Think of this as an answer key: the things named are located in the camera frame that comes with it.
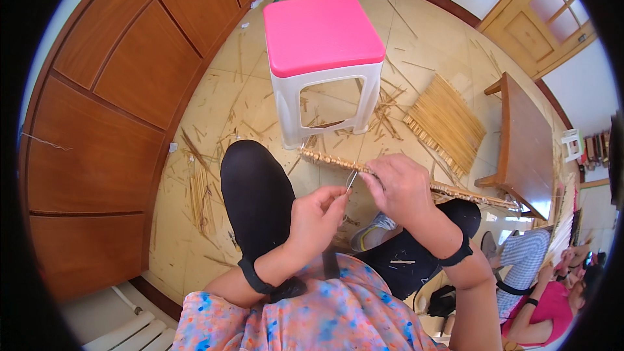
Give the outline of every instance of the floral shirt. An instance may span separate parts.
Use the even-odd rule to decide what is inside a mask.
[[[308,292],[252,309],[206,292],[186,296],[171,350],[447,350],[358,259],[338,254],[340,278],[324,280],[319,256],[297,276]]]

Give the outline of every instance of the wooden table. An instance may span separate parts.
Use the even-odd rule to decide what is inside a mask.
[[[548,219],[553,193],[552,129],[537,106],[505,72],[486,95],[501,92],[503,121],[499,167],[494,175],[477,179],[477,187],[501,188],[530,211],[524,217]]]

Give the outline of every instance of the black bag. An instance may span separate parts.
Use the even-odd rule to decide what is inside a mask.
[[[446,285],[431,294],[431,303],[427,314],[448,317],[455,310],[455,286]]]

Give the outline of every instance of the pink plastic stool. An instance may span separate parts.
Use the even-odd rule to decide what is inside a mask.
[[[381,82],[386,48],[357,0],[286,0],[264,9],[266,51],[282,144],[293,150],[305,137],[353,128],[368,130]],[[357,112],[328,128],[301,126],[300,91],[305,87],[362,78]]]

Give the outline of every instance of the black wrist band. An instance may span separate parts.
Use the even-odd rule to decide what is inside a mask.
[[[262,281],[262,279],[258,277],[258,274],[256,274],[256,269],[254,268],[253,264],[254,261],[252,262],[245,257],[243,257],[243,259],[240,259],[240,261],[238,262],[238,266],[243,270],[243,275],[245,276],[247,283],[249,284],[249,286],[252,287],[253,290],[256,291],[256,293],[272,293],[276,289],[276,287],[268,283],[264,283],[264,281]]]
[[[464,260],[464,257],[472,255],[472,249],[470,248],[470,239],[463,231],[462,235],[464,236],[464,240],[462,241],[462,246],[459,247],[457,252],[446,259],[438,259],[442,267],[455,266],[457,263]]]

